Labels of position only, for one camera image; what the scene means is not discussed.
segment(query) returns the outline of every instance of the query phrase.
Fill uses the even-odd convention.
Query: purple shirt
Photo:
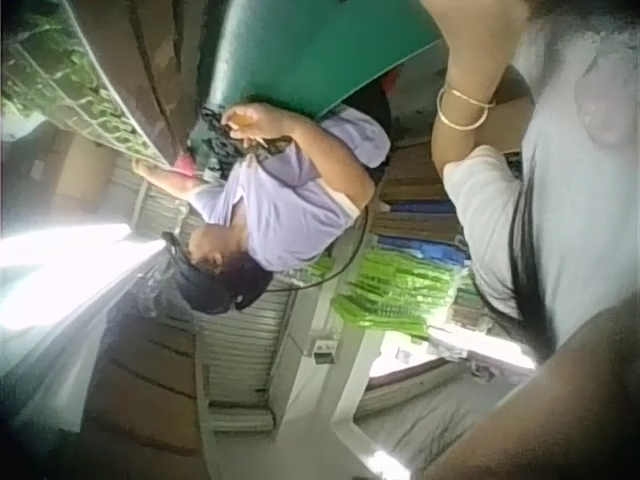
[[[382,127],[357,110],[340,108],[320,125],[368,167],[380,165],[389,153]],[[229,225],[241,195],[249,253],[265,269],[281,272],[315,261],[357,217],[322,183],[311,160],[292,144],[262,163],[253,158],[239,162],[224,187],[199,190],[191,204],[205,222]]]

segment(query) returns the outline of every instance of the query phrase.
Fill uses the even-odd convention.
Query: green plastic sheet
[[[211,1],[200,81],[214,110],[262,100],[317,117],[439,38],[418,0]]]
[[[374,247],[346,293],[332,299],[340,317],[361,328],[426,337],[455,295],[460,269]]]

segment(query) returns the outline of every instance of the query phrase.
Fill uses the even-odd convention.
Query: sleeve
[[[488,146],[448,164],[443,181],[464,229],[478,287],[495,307],[515,316],[510,299],[509,229],[520,181],[504,156]]]
[[[210,222],[223,191],[224,187],[202,185],[191,192],[189,203],[205,222]]]
[[[344,107],[338,115],[323,121],[321,126],[342,140],[369,168],[380,165],[389,154],[391,141],[382,127],[353,108]]]

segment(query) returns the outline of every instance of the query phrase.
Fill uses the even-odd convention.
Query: hand
[[[236,105],[222,116],[222,124],[232,128],[231,138],[249,141],[258,138],[292,137],[296,126],[303,121],[306,121],[306,118],[302,115],[266,103]]]
[[[153,169],[153,166],[149,164],[147,160],[143,158],[133,157],[131,159],[131,170],[136,175],[140,175],[141,177],[146,177],[149,175],[149,172]]]

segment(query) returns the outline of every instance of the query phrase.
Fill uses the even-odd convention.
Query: bracelet
[[[459,92],[458,90],[456,90],[455,88],[453,88],[451,85],[446,85],[444,88],[446,88],[447,90],[449,90],[451,93],[453,93],[456,97],[461,98],[463,100],[466,100],[467,102],[469,102],[472,105],[475,105],[476,107],[482,107],[482,108],[492,108],[496,106],[496,101],[495,99],[491,101],[491,103],[482,103],[479,102],[477,100],[474,100],[471,97],[467,97],[464,93]]]
[[[445,117],[444,113],[442,113],[442,97],[444,95],[444,92],[445,89],[443,87],[438,93],[438,98],[436,99],[436,108],[438,109],[438,118],[440,118],[440,120],[442,120],[442,123],[444,123],[446,126],[453,128],[454,130],[459,130],[461,132],[468,132],[470,130],[475,130],[480,125],[482,125],[487,119],[487,116],[489,116],[489,107],[484,107],[484,113],[482,114],[482,117],[480,117],[480,120],[478,120],[473,125],[456,125],[447,117]]]

